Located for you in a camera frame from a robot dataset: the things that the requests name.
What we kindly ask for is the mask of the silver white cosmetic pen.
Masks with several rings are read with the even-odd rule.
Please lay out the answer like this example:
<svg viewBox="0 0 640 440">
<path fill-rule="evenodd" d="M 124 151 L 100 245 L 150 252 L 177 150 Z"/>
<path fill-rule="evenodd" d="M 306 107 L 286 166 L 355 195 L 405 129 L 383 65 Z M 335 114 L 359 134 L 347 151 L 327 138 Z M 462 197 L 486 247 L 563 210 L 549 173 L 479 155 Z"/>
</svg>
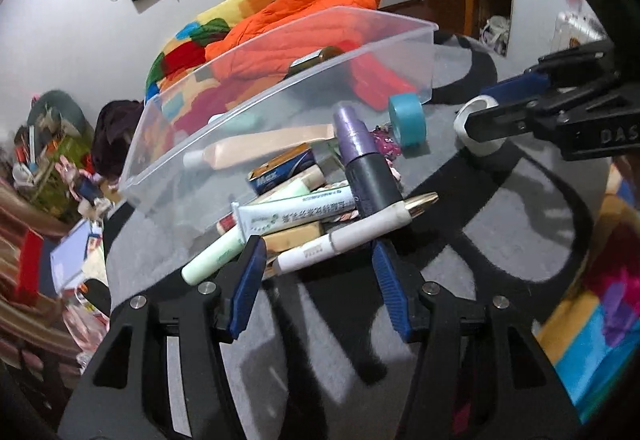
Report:
<svg viewBox="0 0 640 440">
<path fill-rule="evenodd" d="M 429 192 L 392 204 L 371 216 L 283 252 L 273 261 L 272 271 L 275 275 L 286 275 L 356 249 L 408 226 L 438 199 L 436 192 Z"/>
</svg>

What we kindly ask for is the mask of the blue ointment box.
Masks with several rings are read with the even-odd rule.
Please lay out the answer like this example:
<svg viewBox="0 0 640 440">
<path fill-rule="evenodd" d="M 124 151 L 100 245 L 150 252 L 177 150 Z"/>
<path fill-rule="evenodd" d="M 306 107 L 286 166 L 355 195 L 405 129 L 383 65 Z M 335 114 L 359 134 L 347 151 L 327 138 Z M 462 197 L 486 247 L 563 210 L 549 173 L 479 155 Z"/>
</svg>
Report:
<svg viewBox="0 0 640 440">
<path fill-rule="evenodd" d="M 314 164 L 316 159 L 311 146 L 303 143 L 253 169 L 247 175 L 247 182 L 256 194 L 262 195 Z"/>
</svg>

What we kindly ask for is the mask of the green cluttered storage basket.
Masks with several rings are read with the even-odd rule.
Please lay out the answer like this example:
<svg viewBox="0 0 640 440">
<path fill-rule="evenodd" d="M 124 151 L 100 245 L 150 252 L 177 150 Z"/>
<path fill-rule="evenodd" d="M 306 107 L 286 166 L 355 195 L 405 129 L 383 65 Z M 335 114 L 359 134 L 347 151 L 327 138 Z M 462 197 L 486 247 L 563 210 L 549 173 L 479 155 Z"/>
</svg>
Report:
<svg viewBox="0 0 640 440">
<path fill-rule="evenodd" d="M 18 194 L 62 223 L 76 223 L 78 202 L 58 169 L 63 160 L 86 166 L 92 139 L 93 128 L 70 94 L 52 89 L 34 98 L 14 137 L 12 176 Z"/>
</svg>

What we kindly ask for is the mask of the clear plastic storage bin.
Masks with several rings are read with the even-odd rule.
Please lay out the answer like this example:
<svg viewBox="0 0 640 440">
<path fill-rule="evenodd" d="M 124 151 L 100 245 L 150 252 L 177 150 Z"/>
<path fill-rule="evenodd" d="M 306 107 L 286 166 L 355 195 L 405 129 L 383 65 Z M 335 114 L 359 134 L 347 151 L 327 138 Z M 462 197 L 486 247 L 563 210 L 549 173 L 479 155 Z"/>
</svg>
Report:
<svg viewBox="0 0 640 440">
<path fill-rule="evenodd" d="M 145 104 L 120 177 L 122 197 L 181 243 L 212 230 L 236 203 L 256 193 L 253 169 L 285 152 L 225 169 L 186 168 L 183 156 L 227 137 L 332 124 L 339 104 L 353 106 L 369 127 L 390 119 L 388 98 L 432 96 L 434 23 L 344 52 L 300 72 L 236 107 L 216 113 L 218 86 L 208 64 Z"/>
</svg>

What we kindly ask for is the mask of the purple black mascara tube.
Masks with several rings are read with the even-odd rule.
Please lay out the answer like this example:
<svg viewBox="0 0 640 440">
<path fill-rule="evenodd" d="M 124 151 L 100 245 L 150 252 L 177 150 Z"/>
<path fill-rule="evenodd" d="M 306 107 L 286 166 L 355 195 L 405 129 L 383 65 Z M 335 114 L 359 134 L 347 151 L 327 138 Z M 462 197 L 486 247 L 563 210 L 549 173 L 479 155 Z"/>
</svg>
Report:
<svg viewBox="0 0 640 440">
<path fill-rule="evenodd" d="M 333 114 L 338 150 L 346 179 L 361 217 L 371 216 L 402 200 L 384 155 L 350 104 L 339 104 Z"/>
</svg>

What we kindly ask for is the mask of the dark purple bag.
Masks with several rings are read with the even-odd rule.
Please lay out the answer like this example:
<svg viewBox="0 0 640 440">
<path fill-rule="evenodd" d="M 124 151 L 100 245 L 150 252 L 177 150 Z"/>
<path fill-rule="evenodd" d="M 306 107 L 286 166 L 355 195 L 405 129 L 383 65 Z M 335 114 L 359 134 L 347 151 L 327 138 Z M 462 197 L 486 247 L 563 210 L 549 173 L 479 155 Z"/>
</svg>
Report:
<svg viewBox="0 0 640 440">
<path fill-rule="evenodd" d="M 115 100 L 100 111 L 91 146 L 92 166 L 99 175 L 114 180 L 122 174 L 143 108 L 137 100 Z"/>
</svg>

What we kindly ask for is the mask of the light green cosmetic tube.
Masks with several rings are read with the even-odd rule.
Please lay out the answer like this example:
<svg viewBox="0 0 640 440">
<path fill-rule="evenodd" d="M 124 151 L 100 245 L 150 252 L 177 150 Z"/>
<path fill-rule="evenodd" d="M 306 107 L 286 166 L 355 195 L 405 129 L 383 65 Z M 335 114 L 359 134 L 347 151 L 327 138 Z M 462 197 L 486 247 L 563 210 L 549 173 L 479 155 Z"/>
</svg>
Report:
<svg viewBox="0 0 640 440">
<path fill-rule="evenodd" d="M 273 188 L 266 194 L 261 195 L 253 204 L 266 203 L 276 200 L 283 200 L 287 197 L 297 197 L 311 193 L 312 190 L 324 185 L 326 179 L 318 165 L 312 165 L 301 173 L 287 180 L 282 185 Z M 224 233 L 220 238 L 213 241 L 198 255 L 191 259 L 180 271 L 183 280 L 194 286 L 209 275 L 224 267 L 235 256 L 242 252 L 244 239 L 242 232 L 237 225 Z"/>
</svg>

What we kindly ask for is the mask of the white ointment tube green print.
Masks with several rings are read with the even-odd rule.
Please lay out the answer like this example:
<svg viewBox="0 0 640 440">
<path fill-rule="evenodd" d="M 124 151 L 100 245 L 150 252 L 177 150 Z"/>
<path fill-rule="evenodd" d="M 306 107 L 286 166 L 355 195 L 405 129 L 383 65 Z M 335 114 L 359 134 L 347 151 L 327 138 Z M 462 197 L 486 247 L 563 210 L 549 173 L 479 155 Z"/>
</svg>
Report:
<svg viewBox="0 0 640 440">
<path fill-rule="evenodd" d="M 232 214 L 242 237 L 273 234 L 339 216 L 356 207 L 349 185 L 260 204 L 232 204 Z"/>
</svg>

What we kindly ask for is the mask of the tan wooden cosmetic stick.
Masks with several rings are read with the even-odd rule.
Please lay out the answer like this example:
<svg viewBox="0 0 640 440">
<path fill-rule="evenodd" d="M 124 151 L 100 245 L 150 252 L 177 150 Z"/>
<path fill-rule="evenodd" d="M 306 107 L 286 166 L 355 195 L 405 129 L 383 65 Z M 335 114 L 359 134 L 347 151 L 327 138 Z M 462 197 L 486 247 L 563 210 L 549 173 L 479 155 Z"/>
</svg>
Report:
<svg viewBox="0 0 640 440">
<path fill-rule="evenodd" d="M 264 236 L 269 255 L 278 255 L 322 236 L 321 223 L 305 223 Z"/>
</svg>

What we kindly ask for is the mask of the white tape roll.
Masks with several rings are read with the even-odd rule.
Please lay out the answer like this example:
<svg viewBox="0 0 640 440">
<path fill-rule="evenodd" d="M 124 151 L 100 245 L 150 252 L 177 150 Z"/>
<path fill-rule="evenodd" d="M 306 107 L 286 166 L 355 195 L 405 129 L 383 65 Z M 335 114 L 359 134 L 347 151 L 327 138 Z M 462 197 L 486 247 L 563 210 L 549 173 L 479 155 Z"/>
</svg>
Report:
<svg viewBox="0 0 640 440">
<path fill-rule="evenodd" d="M 477 113 L 496 108 L 498 101 L 491 96 L 480 95 L 472 98 L 458 111 L 452 127 L 460 145 L 478 157 L 485 157 L 498 152 L 506 142 L 506 138 L 492 138 L 486 133 L 483 121 L 477 119 Z"/>
</svg>

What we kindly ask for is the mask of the orange puffy jacket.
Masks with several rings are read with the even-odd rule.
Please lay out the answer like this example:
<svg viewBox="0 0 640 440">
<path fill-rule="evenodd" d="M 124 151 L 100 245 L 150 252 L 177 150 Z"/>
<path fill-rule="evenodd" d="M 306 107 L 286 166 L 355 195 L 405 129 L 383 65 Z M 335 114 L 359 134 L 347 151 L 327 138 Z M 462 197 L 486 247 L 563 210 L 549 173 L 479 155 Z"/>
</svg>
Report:
<svg viewBox="0 0 640 440">
<path fill-rule="evenodd" d="M 414 30 L 413 18 L 380 11 L 380 0 L 275 0 L 205 47 L 221 113 L 285 79 L 294 61 L 335 47 L 340 52 Z"/>
</svg>

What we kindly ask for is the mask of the beige foundation tube white cap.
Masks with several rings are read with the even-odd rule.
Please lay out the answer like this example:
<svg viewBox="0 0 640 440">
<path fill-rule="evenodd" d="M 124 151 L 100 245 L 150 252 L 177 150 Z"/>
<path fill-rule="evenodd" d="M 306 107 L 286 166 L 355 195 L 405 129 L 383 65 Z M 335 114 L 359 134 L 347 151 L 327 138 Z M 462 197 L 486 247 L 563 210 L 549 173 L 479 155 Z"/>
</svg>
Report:
<svg viewBox="0 0 640 440">
<path fill-rule="evenodd" d="M 227 137 L 206 145 L 203 150 L 187 152 L 182 164 L 186 168 L 208 165 L 213 169 L 225 169 L 304 143 L 327 141 L 334 137 L 332 124 L 288 127 Z"/>
</svg>

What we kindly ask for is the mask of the teal tape roll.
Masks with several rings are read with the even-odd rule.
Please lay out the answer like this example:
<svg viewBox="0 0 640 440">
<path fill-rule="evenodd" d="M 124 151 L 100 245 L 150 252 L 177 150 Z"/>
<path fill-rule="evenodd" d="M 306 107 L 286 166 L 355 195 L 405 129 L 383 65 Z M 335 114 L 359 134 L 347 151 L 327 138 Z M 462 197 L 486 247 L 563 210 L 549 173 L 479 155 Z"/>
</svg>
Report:
<svg viewBox="0 0 640 440">
<path fill-rule="evenodd" d="M 398 94 L 388 98 L 390 128 L 401 149 L 413 148 L 426 140 L 426 119 L 417 94 Z"/>
</svg>

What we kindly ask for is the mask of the grey black patterned blanket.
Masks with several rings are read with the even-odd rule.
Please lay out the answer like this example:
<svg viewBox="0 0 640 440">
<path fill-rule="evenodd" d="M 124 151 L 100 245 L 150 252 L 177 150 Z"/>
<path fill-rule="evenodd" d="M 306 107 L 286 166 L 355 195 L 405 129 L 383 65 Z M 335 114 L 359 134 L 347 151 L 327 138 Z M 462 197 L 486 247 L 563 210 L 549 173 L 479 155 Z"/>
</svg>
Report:
<svg viewBox="0 0 640 440">
<path fill-rule="evenodd" d="M 439 199 L 395 249 L 454 295 L 502 295 L 544 322 L 586 258 L 610 163 L 566 162 L 526 135 L 485 157 L 460 147 L 462 104 L 520 68 L 468 37 L 435 42 L 425 166 L 408 187 Z M 246 331 L 222 349 L 248 438 L 393 438 L 418 349 L 390 325 L 370 258 L 356 249 L 262 284 Z"/>
</svg>

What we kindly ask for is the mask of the colourful patchwork blanket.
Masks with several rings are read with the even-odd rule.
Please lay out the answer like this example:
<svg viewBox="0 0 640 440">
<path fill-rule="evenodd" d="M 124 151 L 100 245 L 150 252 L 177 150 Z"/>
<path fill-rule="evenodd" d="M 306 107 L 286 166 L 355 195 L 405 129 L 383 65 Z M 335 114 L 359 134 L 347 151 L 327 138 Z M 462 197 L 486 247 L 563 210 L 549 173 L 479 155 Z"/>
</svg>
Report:
<svg viewBox="0 0 640 440">
<path fill-rule="evenodd" d="M 206 62 L 205 49 L 221 42 L 241 21 L 275 0 L 224 0 L 198 14 L 166 43 L 145 81 L 148 102 Z"/>
</svg>

